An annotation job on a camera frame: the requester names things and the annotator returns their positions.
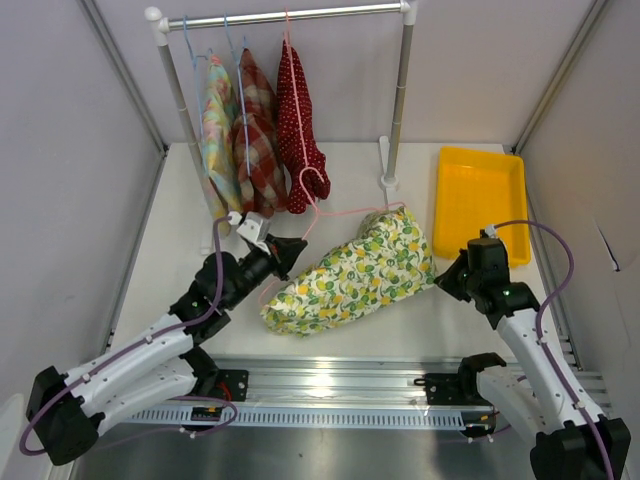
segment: floral fabric bag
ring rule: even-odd
[[[433,286],[431,250],[405,207],[365,217],[357,237],[327,253],[262,309],[274,333],[308,336]]]

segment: clothing rack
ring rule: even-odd
[[[397,3],[384,3],[378,5],[361,5],[354,7],[333,7],[313,10],[297,10],[291,12],[259,13],[250,15],[233,15],[226,17],[227,25],[253,25],[259,23],[284,22],[287,20],[311,20],[319,18],[344,17],[353,15],[371,15],[378,13],[401,13],[403,15],[402,43],[400,47],[400,61],[398,63],[398,80],[393,106],[393,118],[391,121],[391,137],[380,138],[380,154],[383,165],[386,166],[380,179],[381,186],[385,190],[387,198],[389,194],[398,188],[396,177],[396,162],[398,158],[398,145],[400,143],[400,129],[402,126],[402,112],[404,109],[404,97],[407,86],[407,72],[409,70],[409,55],[411,52],[411,39],[413,27],[416,21],[418,5],[417,0],[400,0]],[[200,17],[187,19],[169,19],[162,16],[162,12],[156,7],[145,10],[145,17],[151,24],[153,36],[160,52],[160,58],[164,66],[173,99],[178,108],[180,123],[187,137],[191,158],[196,168],[202,168],[202,153],[198,145],[191,117],[184,100],[182,87],[176,67],[173,62],[167,35],[173,31],[197,28],[216,28],[225,26],[225,17]]]

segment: polka dot fabric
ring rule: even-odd
[[[304,77],[300,58],[293,47],[291,47],[291,54],[307,161],[309,162],[309,167],[316,168],[322,175],[321,180],[313,171],[306,171],[303,174],[302,181],[311,196],[325,199],[329,196],[331,190],[331,182],[325,170],[326,157],[318,150],[316,141],[313,138],[311,97],[309,96],[309,89],[307,88],[307,81]],[[291,64],[285,42],[282,42],[282,59],[278,70],[277,90],[279,105],[277,123],[278,148],[282,162],[291,175],[291,191],[289,192],[287,209],[291,213],[304,213],[307,205],[309,205],[309,199],[300,183],[300,172],[305,168],[304,151],[298,126]]]

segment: metal base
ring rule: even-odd
[[[464,422],[458,423],[458,418],[493,410],[486,405],[429,405],[424,386],[414,385],[416,378],[427,373],[456,374],[460,359],[431,363],[326,357],[214,360],[222,369],[249,372],[251,385],[246,400],[237,404],[241,412],[238,425],[463,430]],[[515,375],[521,374],[517,365],[508,368]],[[610,411],[608,397],[602,393],[602,377],[591,372],[576,372],[576,376],[601,407]],[[140,412],[129,422],[177,424],[190,419],[193,405],[184,402],[158,405]]]

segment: black bracket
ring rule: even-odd
[[[481,353],[463,358],[458,373],[427,373],[413,384],[424,387],[429,405],[491,406],[478,393],[476,377],[485,368],[506,365],[497,353]]]
[[[247,390],[249,389],[249,371],[220,370],[218,373],[218,388],[222,388],[222,385],[231,394],[231,401],[244,402],[247,399]]]
[[[525,283],[512,283],[507,249],[497,238],[476,238],[460,250],[456,261],[435,279],[436,285],[457,300],[474,301],[495,330],[502,317],[540,305]]]

